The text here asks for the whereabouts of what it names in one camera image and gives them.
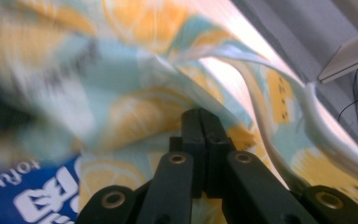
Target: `fabric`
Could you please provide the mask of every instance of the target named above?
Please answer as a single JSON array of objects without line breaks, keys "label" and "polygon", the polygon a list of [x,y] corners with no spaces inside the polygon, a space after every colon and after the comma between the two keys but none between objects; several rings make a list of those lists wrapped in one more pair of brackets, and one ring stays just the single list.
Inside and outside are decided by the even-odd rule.
[{"label": "fabric", "polygon": [[[256,119],[203,65],[207,57],[241,74]],[[311,96],[173,0],[2,0],[0,97],[36,119],[0,133],[0,192],[9,191],[0,203],[11,204],[0,223],[72,223],[99,189],[139,188],[194,107],[218,116],[236,149],[253,152],[291,190],[326,185],[358,202],[357,148],[322,134],[329,125],[315,121]],[[30,159],[39,169],[22,163]],[[37,173],[45,169],[53,170]],[[75,184],[62,178],[65,169]],[[13,181],[19,176],[24,181]],[[19,201],[24,194],[28,201]],[[58,201],[46,200],[51,195]],[[34,210],[23,212],[19,202]],[[220,203],[196,200],[193,223],[224,223]]]}]

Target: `white lettering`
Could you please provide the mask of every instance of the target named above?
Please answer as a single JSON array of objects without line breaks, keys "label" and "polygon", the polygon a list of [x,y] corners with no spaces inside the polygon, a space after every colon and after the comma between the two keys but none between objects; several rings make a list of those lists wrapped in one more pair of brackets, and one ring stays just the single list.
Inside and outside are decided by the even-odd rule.
[{"label": "white lettering", "polygon": [[39,222],[39,224],[56,224],[56,223],[65,223],[65,224],[73,224],[74,222],[71,221],[69,217],[61,216],[58,213],[51,213],[43,220]]},{"label": "white lettering", "polygon": [[0,174],[0,186],[2,188],[6,186],[4,180],[12,185],[19,185],[22,181],[21,175],[19,175],[19,173],[17,173],[14,169],[10,169],[9,171],[12,173],[12,176],[8,174]]},{"label": "white lettering", "polygon": [[17,164],[15,169],[10,168],[8,170],[9,174],[0,174],[0,187],[6,187],[7,183],[12,184],[14,186],[19,185],[22,181],[22,175],[30,173],[32,169],[40,170],[40,165],[37,161],[30,160],[30,162],[20,162],[19,164]]},{"label": "white lettering", "polygon": [[77,191],[77,183],[69,171],[62,167],[55,177],[43,185],[42,189],[27,189],[19,194],[13,203],[25,221],[36,222],[51,212],[59,212],[64,202],[76,195]]},{"label": "white lettering", "polygon": [[26,175],[31,171],[31,165],[28,162],[22,161],[17,165],[17,171],[20,174]]}]

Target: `lemon slice print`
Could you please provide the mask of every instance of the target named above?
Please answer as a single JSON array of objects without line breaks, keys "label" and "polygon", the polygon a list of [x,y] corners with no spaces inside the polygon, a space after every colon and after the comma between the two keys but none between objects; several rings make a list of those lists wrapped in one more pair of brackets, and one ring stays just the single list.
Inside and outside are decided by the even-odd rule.
[{"label": "lemon slice print", "polygon": [[99,159],[85,163],[81,167],[79,209],[100,189],[119,185],[136,190],[144,182],[140,171],[126,162]]},{"label": "lemon slice print", "polygon": [[60,6],[59,3],[46,1],[21,1],[20,7],[25,7],[37,12],[49,20],[55,21],[66,28],[74,29],[86,35],[94,35],[94,27],[91,22],[75,9],[68,6]]},{"label": "lemon slice print", "polygon": [[98,151],[108,151],[163,131],[176,130],[191,107],[183,95],[155,88],[124,96],[109,110]]},{"label": "lemon slice print", "polygon": [[168,49],[189,15],[170,0],[103,0],[103,12],[121,40],[156,53]]},{"label": "lemon slice print", "polygon": [[231,138],[237,150],[247,150],[254,153],[273,174],[279,176],[264,148],[260,131],[254,123],[251,124],[249,130],[242,124],[231,127],[227,130],[227,136]]},{"label": "lemon slice print", "polygon": [[224,103],[223,93],[220,90],[219,84],[212,77],[208,76],[206,72],[195,66],[181,66],[178,69],[194,82],[192,85],[196,86],[192,88],[192,91],[196,95],[201,97],[203,94],[198,91],[198,88],[203,88],[221,105]]},{"label": "lemon slice print", "polygon": [[358,180],[339,170],[322,151],[314,148],[298,152],[292,167],[312,186],[338,189],[358,203]]},{"label": "lemon slice print", "polygon": [[221,29],[213,29],[200,34],[192,43],[192,47],[216,46],[229,39],[232,39],[230,33]]}]

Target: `metal grommet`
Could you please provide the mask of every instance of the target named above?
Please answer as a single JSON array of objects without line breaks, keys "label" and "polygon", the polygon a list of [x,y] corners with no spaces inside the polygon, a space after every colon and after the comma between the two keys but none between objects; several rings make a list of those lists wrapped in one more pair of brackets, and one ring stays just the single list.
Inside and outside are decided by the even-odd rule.
[{"label": "metal grommet", "polygon": [[[114,202],[111,203],[109,202],[109,198],[113,196],[117,196],[117,198]],[[103,198],[101,199],[101,204],[103,205],[104,208],[112,209],[121,206],[125,201],[126,201],[126,196],[122,192],[112,191],[103,196]]]},{"label": "metal grommet", "polygon": [[252,158],[249,157],[248,155],[240,153],[235,156],[235,160],[242,162],[242,163],[247,163],[247,162],[250,162],[252,160]]},{"label": "metal grommet", "polygon": [[170,162],[175,163],[175,164],[180,164],[186,161],[186,157],[179,155],[179,154],[175,154],[170,156]]},{"label": "metal grommet", "polygon": [[340,200],[336,195],[322,191],[315,194],[319,203],[332,209],[339,209],[344,206],[344,202]]}]

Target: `black wire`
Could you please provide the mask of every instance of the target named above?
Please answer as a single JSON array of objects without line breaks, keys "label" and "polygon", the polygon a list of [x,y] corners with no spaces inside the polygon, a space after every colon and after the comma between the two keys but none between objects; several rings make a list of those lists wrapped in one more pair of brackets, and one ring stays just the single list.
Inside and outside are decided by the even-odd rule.
[{"label": "black wire", "polygon": [[[353,98],[355,101],[358,100],[357,74],[358,74],[358,69],[356,69],[356,73],[354,74],[354,79],[353,79],[353,83],[352,83],[352,93],[353,93]],[[355,106],[357,128],[358,128],[358,104],[356,104],[354,106]]]},{"label": "black wire", "polygon": [[358,100],[357,101],[353,101],[352,103],[350,103],[349,105],[347,105],[347,106],[345,106],[345,108],[343,108],[342,110],[341,110],[341,112],[339,113],[339,115],[338,115],[338,123],[339,123],[339,120],[340,120],[340,118],[341,118],[341,115],[342,115],[342,113],[346,110],[346,109],[348,109],[348,107],[350,107],[351,105],[354,105],[354,104],[356,104],[356,103],[358,103]]}]

